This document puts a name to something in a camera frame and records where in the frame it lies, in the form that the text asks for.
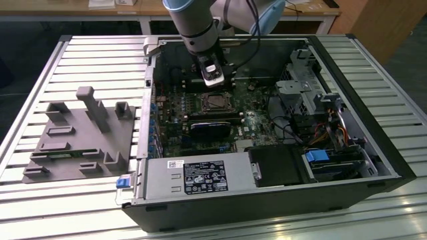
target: blue latch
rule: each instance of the blue latch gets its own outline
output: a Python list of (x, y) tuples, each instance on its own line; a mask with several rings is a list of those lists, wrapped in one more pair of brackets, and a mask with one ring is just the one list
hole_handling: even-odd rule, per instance
[(326, 150), (311, 150), (306, 153), (306, 158), (308, 162), (330, 160), (330, 156)]
[(115, 187), (118, 189), (126, 189), (131, 187), (131, 176), (122, 176), (118, 181), (115, 182)]

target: floor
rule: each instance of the floor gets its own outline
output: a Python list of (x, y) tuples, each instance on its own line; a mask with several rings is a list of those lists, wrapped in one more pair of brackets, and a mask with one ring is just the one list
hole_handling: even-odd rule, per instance
[[(162, 23), (152, 26), (159, 34)], [(0, 22), (0, 58), (15, 80), (0, 88), (0, 142), (32, 90), (39, 74), (62, 35), (135, 35), (142, 34), (138, 22)], [(398, 49), (386, 65), (421, 108), (427, 112), (427, 17)]]

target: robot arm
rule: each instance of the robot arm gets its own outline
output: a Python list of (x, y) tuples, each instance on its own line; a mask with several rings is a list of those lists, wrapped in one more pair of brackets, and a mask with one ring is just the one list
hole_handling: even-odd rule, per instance
[[(199, 67), (207, 87), (224, 84), (227, 60), (220, 47), (214, 16), (226, 24), (256, 32), (256, 19), (247, 0), (163, 0), (183, 42)], [(286, 6), (284, 0), (251, 0), (259, 12), (260, 34), (268, 34), (276, 26)]]

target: label sticker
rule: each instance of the label sticker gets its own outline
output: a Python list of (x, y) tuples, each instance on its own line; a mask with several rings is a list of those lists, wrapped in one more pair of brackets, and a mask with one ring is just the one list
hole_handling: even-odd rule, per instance
[(183, 167), (187, 195), (228, 191), (224, 161), (186, 163)]
[(182, 168), (183, 165), (184, 165), (184, 160), (167, 161), (167, 168), (168, 169)]
[(136, 11), (118, 11), (118, 14), (136, 14)]

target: motherboard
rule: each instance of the motherboard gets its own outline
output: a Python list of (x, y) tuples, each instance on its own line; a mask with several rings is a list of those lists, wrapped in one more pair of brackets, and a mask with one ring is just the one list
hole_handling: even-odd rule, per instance
[(183, 81), (179, 87), (158, 89), (164, 157), (236, 153), (280, 141), (267, 113), (270, 86), (239, 79), (230, 87), (206, 92), (191, 84), (192, 88)]

